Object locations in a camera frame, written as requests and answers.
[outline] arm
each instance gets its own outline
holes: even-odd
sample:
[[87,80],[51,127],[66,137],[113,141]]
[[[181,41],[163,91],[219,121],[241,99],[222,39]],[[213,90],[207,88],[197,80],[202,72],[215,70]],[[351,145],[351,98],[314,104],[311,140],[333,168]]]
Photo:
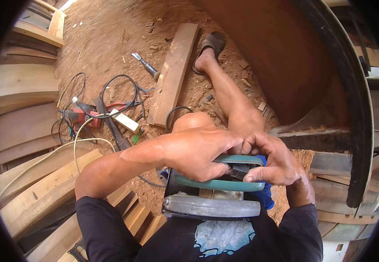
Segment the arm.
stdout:
[[104,198],[135,176],[155,167],[170,166],[197,181],[230,172],[227,164],[212,162],[242,143],[225,130],[193,128],[161,135],[127,150],[105,155],[87,165],[76,180],[76,199]]
[[245,138],[241,154],[268,156],[267,166],[251,169],[245,182],[267,181],[273,185],[287,186],[290,207],[315,204],[315,192],[304,168],[281,139],[265,132],[255,132]]

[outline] dirt floor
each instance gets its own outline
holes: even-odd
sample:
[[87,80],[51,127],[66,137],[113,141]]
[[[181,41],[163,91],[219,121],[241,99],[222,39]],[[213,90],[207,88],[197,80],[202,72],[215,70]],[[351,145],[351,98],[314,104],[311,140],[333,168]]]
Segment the dirt floor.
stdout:
[[[250,67],[245,70],[238,64],[243,59],[229,36],[201,9],[193,6],[185,0],[77,0],[66,11],[67,17],[64,22],[65,45],[59,51],[56,64],[56,77],[60,80],[60,90],[63,90],[70,79],[79,72],[86,73],[86,87],[80,95],[79,101],[93,104],[93,98],[97,96],[103,86],[113,76],[127,74],[134,79],[142,88],[149,89],[156,85],[143,66],[130,54],[138,52],[144,60],[160,71],[165,60],[166,52],[171,45],[176,29],[180,23],[195,23],[200,26],[199,39],[197,40],[197,50],[192,53],[188,71],[182,86],[182,94],[178,105],[191,107],[194,111],[202,111],[209,114],[218,128],[225,129],[223,124],[207,106],[198,107],[198,104],[208,95],[214,94],[210,81],[203,76],[194,74],[190,68],[197,55],[202,39],[212,31],[219,31],[225,35],[226,47],[218,58],[219,64],[236,81],[243,92],[252,100],[255,106],[259,106],[261,101],[266,102],[260,87],[257,85],[255,76]],[[145,26],[148,22],[154,22],[153,26]],[[157,46],[157,49],[150,49],[150,46]],[[241,79],[244,78],[251,84],[251,88],[245,86]],[[81,90],[82,78],[73,82],[61,101],[61,107],[66,106],[71,98],[76,96]],[[110,98],[110,92],[105,93],[105,104],[113,102],[124,102],[132,100],[134,90],[132,84],[125,78],[113,81],[109,87],[114,89],[115,97]],[[148,93],[144,102],[145,113],[148,114],[153,91]],[[212,104],[219,108],[213,99]],[[128,110],[125,114],[136,119],[142,112],[141,107]],[[175,119],[184,114],[179,112]],[[145,133],[150,133],[156,137],[164,133],[164,129],[152,127],[145,124],[145,119],[139,123],[143,124]],[[266,119],[266,130],[279,125],[275,116]],[[67,135],[67,129],[62,128],[62,134]],[[109,129],[104,125],[103,130],[94,130],[96,137],[104,138],[113,143]],[[132,134],[122,129],[124,135],[131,140]],[[147,136],[142,136],[138,143],[147,140]],[[100,143],[95,145],[101,153],[109,153],[110,146]],[[301,153],[300,158],[310,157],[310,153]],[[146,179],[160,184],[155,171],[151,170],[144,174]],[[136,193],[139,202],[149,207],[153,214],[160,214],[161,199],[164,189],[151,186],[150,184],[134,178],[127,186]],[[285,188],[278,188],[276,197],[276,207],[272,209],[273,219],[277,222],[281,220],[282,214],[287,210],[287,199]]]

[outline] leg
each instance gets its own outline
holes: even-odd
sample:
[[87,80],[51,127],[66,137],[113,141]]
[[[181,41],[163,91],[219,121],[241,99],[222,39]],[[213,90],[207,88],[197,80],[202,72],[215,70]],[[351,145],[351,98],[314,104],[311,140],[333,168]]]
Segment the leg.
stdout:
[[216,129],[213,120],[204,112],[195,112],[190,114],[185,114],[178,118],[174,123],[174,128],[172,133],[184,131],[191,128],[206,127],[211,129]]
[[203,51],[195,62],[195,67],[199,71],[205,71],[210,77],[216,100],[229,118],[230,131],[245,137],[252,130],[264,130],[265,123],[261,112],[219,66],[212,48]]

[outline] teal handle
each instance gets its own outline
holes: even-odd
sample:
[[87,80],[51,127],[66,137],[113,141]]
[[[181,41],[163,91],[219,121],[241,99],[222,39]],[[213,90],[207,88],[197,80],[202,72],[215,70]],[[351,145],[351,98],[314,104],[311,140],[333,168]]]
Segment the teal handle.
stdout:
[[213,162],[230,164],[255,164],[264,166],[263,161],[253,155],[219,155]]
[[265,183],[247,183],[211,179],[206,182],[198,182],[185,176],[174,176],[174,181],[184,186],[192,186],[212,190],[252,192],[264,189]]

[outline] black t-shirt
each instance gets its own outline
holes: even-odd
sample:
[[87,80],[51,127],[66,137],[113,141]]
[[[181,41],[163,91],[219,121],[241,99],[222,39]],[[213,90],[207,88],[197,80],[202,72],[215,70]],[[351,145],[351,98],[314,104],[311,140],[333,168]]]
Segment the black t-shirt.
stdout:
[[77,220],[90,262],[101,261],[322,261],[323,244],[313,204],[290,208],[278,228],[261,204],[258,217],[244,221],[241,241],[204,243],[202,235],[229,228],[209,227],[209,221],[172,217],[146,242],[138,244],[119,212],[108,202],[82,197],[76,202]]

